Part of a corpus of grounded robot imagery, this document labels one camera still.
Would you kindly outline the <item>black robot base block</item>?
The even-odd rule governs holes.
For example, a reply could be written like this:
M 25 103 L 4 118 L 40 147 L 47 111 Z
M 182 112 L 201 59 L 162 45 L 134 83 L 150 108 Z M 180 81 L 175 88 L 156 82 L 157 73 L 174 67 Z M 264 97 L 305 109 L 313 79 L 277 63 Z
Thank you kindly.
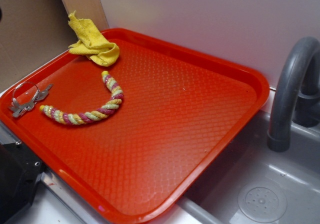
M 0 222 L 9 223 L 32 206 L 45 165 L 21 141 L 0 148 Z

